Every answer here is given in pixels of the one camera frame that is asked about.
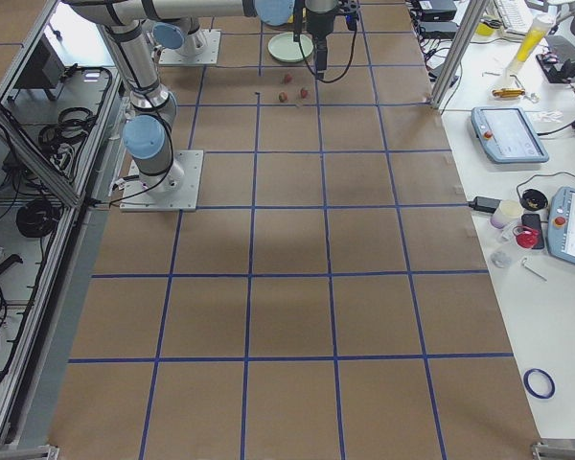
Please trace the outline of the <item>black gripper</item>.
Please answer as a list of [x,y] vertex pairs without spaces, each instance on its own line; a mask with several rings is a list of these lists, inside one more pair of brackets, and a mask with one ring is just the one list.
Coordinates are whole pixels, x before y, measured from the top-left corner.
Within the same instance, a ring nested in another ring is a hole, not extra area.
[[307,32],[313,44],[314,70],[317,80],[325,79],[328,67],[327,37],[334,31],[338,16],[345,18],[346,26],[355,41],[359,21],[357,1],[348,0],[306,0]]

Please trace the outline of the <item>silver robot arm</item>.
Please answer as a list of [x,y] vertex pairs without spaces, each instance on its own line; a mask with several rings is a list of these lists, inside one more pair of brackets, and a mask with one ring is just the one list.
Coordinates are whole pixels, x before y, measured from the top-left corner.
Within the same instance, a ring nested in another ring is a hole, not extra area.
[[313,64],[307,68],[325,84],[341,80],[324,78],[327,70],[327,37],[334,21],[343,16],[349,31],[357,33],[359,7],[356,1],[67,1],[81,18],[96,24],[120,76],[126,80],[131,103],[138,113],[158,115],[169,102],[170,91],[160,80],[156,64],[143,38],[142,23],[160,26],[189,23],[187,33],[197,32],[201,17],[258,17],[262,22],[293,19],[293,41],[308,33],[313,46]]
[[152,34],[158,44],[187,58],[201,54],[207,47],[206,36],[200,30],[196,17],[186,16],[156,22]]

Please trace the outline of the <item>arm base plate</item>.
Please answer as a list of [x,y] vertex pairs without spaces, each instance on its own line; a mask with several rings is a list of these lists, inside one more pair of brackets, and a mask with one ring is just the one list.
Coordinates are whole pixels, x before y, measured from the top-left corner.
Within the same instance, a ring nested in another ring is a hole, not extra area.
[[185,38],[177,49],[164,48],[159,58],[160,66],[194,67],[216,65],[219,59],[220,29],[199,29]]
[[172,212],[196,209],[203,167],[202,150],[176,150],[172,168],[161,181],[162,175],[148,176],[140,173],[135,160],[129,173],[138,175],[128,181],[124,199],[118,205],[123,212]]

